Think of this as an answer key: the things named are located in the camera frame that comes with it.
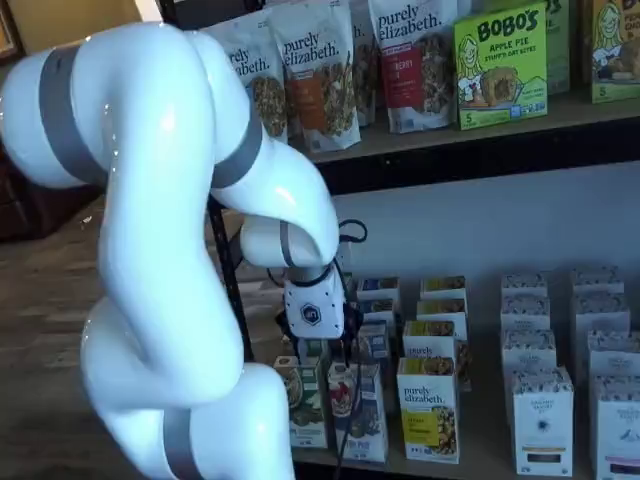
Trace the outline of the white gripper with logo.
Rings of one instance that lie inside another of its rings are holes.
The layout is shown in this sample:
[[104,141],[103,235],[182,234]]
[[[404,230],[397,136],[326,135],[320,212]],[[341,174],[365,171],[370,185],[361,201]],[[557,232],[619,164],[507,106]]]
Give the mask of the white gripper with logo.
[[359,330],[363,315],[355,303],[345,303],[344,289],[335,266],[320,269],[290,269],[309,278],[287,278],[284,305],[276,324],[293,347],[298,360],[307,358],[304,339],[338,339],[347,366],[358,362]]

